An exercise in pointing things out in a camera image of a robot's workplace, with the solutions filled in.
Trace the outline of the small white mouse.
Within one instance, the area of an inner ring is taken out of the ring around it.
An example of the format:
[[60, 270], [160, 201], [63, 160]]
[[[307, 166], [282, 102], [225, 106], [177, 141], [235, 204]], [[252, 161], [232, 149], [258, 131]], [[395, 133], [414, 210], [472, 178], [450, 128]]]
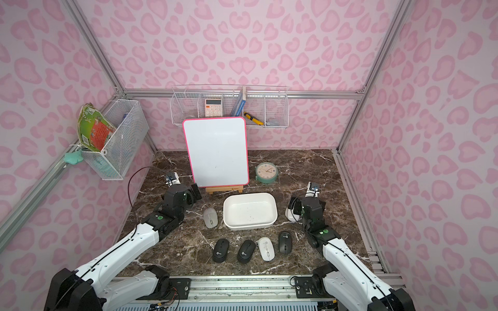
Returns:
[[264, 261], [269, 262], [275, 258], [275, 251], [272, 241], [268, 237], [262, 237], [258, 240], [258, 248]]

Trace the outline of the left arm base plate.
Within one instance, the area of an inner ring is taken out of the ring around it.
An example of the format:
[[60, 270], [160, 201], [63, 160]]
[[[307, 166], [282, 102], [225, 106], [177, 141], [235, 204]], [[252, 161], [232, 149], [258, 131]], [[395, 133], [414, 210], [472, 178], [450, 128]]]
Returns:
[[172, 278], [167, 281], [160, 281], [159, 292], [156, 300], [170, 301], [173, 298], [186, 300], [189, 296], [191, 278]]

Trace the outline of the white computer mouse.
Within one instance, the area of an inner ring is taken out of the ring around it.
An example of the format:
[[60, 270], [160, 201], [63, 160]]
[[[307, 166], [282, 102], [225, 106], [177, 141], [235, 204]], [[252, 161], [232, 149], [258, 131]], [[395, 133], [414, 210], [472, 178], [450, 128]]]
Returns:
[[302, 211], [298, 209], [295, 211], [294, 209], [286, 209], [285, 216], [290, 222], [299, 222], [302, 220]]

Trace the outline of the white storage box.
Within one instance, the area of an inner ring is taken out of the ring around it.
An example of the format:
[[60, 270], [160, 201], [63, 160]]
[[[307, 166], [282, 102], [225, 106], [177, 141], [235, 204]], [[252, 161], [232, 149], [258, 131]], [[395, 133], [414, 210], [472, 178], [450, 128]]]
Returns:
[[223, 204], [223, 221], [232, 231], [268, 228], [277, 218], [276, 201], [269, 193], [237, 194]]

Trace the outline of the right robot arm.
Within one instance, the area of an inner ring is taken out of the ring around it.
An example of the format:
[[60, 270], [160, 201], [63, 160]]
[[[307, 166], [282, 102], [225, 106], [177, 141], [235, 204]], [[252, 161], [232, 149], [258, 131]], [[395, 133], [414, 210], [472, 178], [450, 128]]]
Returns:
[[308, 243], [328, 262], [313, 272], [316, 289], [333, 296], [347, 310], [414, 310], [404, 289], [395, 290], [376, 276], [326, 224], [326, 203], [319, 193], [320, 185], [309, 182], [305, 196], [291, 198], [286, 212], [289, 219], [301, 221]]

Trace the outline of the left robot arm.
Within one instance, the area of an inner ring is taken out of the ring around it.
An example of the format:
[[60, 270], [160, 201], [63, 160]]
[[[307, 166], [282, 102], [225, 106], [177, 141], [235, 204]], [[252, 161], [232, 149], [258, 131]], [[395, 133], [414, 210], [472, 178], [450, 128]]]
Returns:
[[136, 299], [164, 303], [187, 296], [186, 287], [175, 285], [156, 265], [113, 282], [133, 260], [178, 228], [185, 211], [201, 200], [197, 184], [182, 184], [176, 172], [168, 172], [166, 178], [162, 201], [127, 236], [88, 263], [75, 270], [64, 268], [52, 278], [45, 310], [117, 310]]

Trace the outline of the grey computer mouse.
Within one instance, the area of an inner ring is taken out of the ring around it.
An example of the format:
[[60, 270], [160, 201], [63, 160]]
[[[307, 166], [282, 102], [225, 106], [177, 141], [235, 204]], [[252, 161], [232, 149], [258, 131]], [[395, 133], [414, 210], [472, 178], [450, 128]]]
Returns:
[[219, 223], [217, 212], [212, 207], [209, 207], [209, 208], [204, 210], [203, 220], [204, 220], [205, 226], [208, 229], [216, 228], [218, 226], [218, 223]]

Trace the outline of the black mouse with logo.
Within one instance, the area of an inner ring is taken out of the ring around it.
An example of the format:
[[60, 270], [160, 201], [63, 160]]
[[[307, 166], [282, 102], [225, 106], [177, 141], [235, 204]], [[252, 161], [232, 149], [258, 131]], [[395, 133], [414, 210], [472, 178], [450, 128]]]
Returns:
[[213, 249], [213, 261], [215, 263], [223, 263], [227, 259], [229, 248], [230, 242], [227, 239], [219, 239]]

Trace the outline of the black slim mouse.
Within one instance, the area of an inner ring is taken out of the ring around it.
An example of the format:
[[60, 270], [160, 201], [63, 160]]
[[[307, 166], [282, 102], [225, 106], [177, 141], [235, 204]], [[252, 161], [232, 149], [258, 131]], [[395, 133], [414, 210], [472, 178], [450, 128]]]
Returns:
[[256, 244], [252, 240], [245, 240], [242, 245], [239, 248], [239, 251], [237, 253], [237, 260], [241, 264], [247, 264], [250, 262], [254, 251], [255, 251]]

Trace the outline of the black mouse rounded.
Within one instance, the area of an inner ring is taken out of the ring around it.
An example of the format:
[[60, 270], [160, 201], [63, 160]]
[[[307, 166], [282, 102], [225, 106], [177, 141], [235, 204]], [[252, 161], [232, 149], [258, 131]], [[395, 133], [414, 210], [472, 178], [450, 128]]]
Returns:
[[293, 250], [292, 234], [287, 231], [282, 231], [278, 239], [279, 252], [284, 255], [289, 255]]

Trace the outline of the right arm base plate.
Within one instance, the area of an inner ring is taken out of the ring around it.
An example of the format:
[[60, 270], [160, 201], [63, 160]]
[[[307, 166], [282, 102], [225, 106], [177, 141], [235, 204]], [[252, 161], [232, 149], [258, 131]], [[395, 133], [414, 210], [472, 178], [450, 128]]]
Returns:
[[333, 298], [325, 290], [322, 279], [316, 275], [311, 277], [293, 276], [289, 284], [295, 289], [298, 299]]

